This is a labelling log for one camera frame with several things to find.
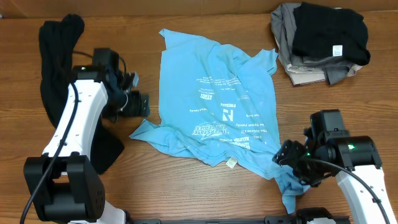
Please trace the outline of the light blue printed t-shirt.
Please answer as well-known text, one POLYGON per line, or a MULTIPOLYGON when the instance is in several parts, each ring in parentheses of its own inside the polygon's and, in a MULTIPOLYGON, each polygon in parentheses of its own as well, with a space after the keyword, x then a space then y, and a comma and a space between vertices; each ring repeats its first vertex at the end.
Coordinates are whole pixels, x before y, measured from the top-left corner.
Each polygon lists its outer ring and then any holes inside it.
POLYGON ((272 159, 280 149, 273 74, 275 50, 250 56, 199 35, 168 29, 159 78, 160 124, 144 120, 131 139, 210 166, 231 161, 274 179, 288 213, 306 192, 289 166, 272 159))

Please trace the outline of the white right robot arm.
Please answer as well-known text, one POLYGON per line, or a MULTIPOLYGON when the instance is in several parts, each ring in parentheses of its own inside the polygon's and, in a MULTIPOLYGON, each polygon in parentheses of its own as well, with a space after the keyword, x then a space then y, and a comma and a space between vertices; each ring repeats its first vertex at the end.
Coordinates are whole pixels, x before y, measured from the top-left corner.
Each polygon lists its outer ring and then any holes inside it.
POLYGON ((318 187, 334 177, 351 210, 351 218, 334 217, 325 208, 305 208, 284 223, 396 223, 382 160, 369 136, 351 136, 339 110, 310 116, 305 144, 286 140, 273 161, 289 166, 303 186, 318 187))

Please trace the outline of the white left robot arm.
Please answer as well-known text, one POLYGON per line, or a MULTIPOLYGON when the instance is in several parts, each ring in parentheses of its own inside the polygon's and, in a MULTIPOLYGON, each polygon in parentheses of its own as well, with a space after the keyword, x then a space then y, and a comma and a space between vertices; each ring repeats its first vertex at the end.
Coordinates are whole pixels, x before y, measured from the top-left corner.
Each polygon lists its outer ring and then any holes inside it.
POLYGON ((126 63, 115 51, 97 48, 91 59, 91 64, 76 65, 68 74, 67 102, 52 139, 41 156, 25 161, 30 198, 21 223, 30 207, 44 222, 131 222, 127 211, 106 200, 90 161, 91 145, 101 117, 116 122, 119 116, 149 116, 149 97, 135 89, 136 72, 120 69, 126 63))

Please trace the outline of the black garment on left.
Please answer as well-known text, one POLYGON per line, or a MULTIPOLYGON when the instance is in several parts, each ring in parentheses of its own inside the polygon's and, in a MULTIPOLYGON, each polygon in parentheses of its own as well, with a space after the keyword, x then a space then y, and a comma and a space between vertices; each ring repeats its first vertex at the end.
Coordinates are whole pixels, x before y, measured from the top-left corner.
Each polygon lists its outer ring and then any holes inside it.
MULTIPOLYGON (((45 21, 39 30, 42 58, 40 94, 47 116, 57 127, 67 102, 72 69, 72 51, 85 28, 83 19, 69 14, 61 21, 45 21)), ((104 174, 123 152, 123 143, 98 119, 91 145, 90 161, 99 175, 104 174)))

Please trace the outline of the beige folded garment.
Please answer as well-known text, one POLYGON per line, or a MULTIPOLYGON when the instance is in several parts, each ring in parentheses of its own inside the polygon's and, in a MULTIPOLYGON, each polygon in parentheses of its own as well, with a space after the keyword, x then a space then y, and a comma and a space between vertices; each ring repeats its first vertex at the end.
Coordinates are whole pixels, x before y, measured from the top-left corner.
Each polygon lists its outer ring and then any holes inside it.
POLYGON ((293 85, 306 85, 310 83, 327 81, 329 85, 334 85, 346 77, 353 77, 362 66, 353 64, 346 72, 342 68, 313 68, 313 67, 294 67, 287 63, 283 58, 283 53, 279 50, 278 59, 281 62, 286 74, 290 77, 293 85))

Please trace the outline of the grey folded garment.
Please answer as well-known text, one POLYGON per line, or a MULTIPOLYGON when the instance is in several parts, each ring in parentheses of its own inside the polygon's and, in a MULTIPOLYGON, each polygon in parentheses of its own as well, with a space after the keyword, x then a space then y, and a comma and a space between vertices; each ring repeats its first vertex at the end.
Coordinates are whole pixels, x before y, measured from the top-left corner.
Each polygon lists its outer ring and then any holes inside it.
POLYGON ((293 11, 299 7, 299 3, 282 3, 276 10, 271 12, 271 29, 279 50, 283 53, 284 60, 294 67, 313 68, 342 68, 346 72, 353 62, 344 60, 342 57, 313 58, 293 54, 294 34, 297 30, 293 11))

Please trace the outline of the black folded t-shirt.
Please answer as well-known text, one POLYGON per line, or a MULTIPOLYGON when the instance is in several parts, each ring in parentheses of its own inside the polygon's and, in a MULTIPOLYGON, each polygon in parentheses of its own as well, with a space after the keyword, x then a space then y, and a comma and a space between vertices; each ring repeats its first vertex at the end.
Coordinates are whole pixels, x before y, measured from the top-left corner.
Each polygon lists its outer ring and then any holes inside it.
POLYGON ((370 62, 368 28, 364 17, 351 9, 333 9, 307 2, 293 10, 295 55, 313 58, 342 57, 357 65, 370 62))

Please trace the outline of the brown cardboard back panel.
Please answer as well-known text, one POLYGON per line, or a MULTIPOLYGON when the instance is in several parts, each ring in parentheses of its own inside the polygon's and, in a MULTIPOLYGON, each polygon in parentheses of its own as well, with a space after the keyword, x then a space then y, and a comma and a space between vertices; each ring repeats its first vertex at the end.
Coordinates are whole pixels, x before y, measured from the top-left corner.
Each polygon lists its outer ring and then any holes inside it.
POLYGON ((5 18, 263 14, 302 0, 1 0, 5 18))

